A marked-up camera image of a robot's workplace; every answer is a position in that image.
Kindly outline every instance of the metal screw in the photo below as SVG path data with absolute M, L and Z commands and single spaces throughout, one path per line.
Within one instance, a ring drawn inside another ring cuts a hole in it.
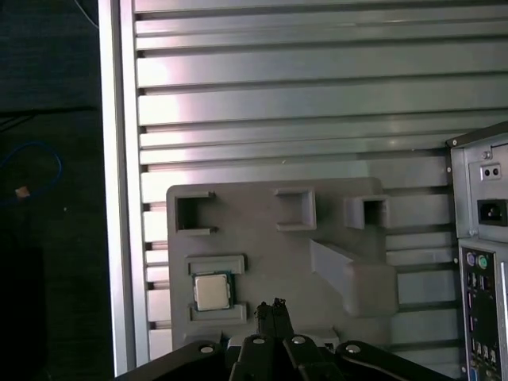
M 199 349 L 201 353 L 211 353 L 214 351 L 214 347 L 203 347 Z
M 293 342 L 295 344 L 303 344 L 303 343 L 305 343 L 305 337 L 295 336 L 295 337 L 293 337 Z
M 351 344 L 346 347 L 346 351 L 349 353 L 360 353 L 361 349 L 358 345 Z

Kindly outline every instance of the blue cable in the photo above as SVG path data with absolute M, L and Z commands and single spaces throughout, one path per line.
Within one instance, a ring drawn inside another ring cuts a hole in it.
M 51 180 L 47 185 L 35 190 L 34 192 L 30 192 L 29 198 L 35 198 L 35 197 L 38 197 L 38 196 L 44 194 L 45 192 L 47 192 L 51 188 L 53 188 L 60 181 L 60 178 L 62 177 L 62 160 L 60 159 L 60 156 L 58 156 L 58 153 L 56 153 L 56 151 L 52 147 L 45 144 L 44 142 L 35 140 L 35 141 L 29 141 L 27 143 L 20 145 L 19 147 L 16 147 L 9 155 L 6 156 L 5 159 L 3 159 L 0 162 L 0 169 L 2 169 L 20 151 L 24 150 L 27 147 L 33 147 L 33 146 L 40 147 L 40 148 L 44 149 L 46 152 L 51 153 L 55 157 L 55 160 L 58 163 L 58 173 L 53 178 L 53 180 Z M 18 200 L 16 197 L 8 198 L 6 200 L 0 201 L 0 206 L 8 206 L 11 204 L 16 204 L 19 201 L 20 200 Z

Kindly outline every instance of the black mechanical arm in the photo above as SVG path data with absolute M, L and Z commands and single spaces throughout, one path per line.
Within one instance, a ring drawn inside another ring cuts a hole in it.
M 117 381 L 451 381 L 449 377 L 361 341 L 348 341 L 334 352 L 294 333 L 282 299 L 256 309 L 257 334 L 241 346 L 224 348 L 196 341 L 160 357 Z

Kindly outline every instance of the orange tag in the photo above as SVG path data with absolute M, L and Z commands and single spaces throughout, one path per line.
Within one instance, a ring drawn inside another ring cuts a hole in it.
M 22 200 L 23 198 L 30 197 L 29 188 L 27 188 L 27 187 L 17 188 L 15 190 L 15 192 L 16 192 L 16 197 L 18 200 Z

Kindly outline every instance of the gray 3d-printed tray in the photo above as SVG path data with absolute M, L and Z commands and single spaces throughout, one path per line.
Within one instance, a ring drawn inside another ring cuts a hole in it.
M 388 216 L 373 178 L 170 188 L 173 348 L 250 335 L 256 307 L 275 297 L 286 299 L 298 332 L 333 329 L 387 344 L 397 309 L 396 275 L 385 264 Z

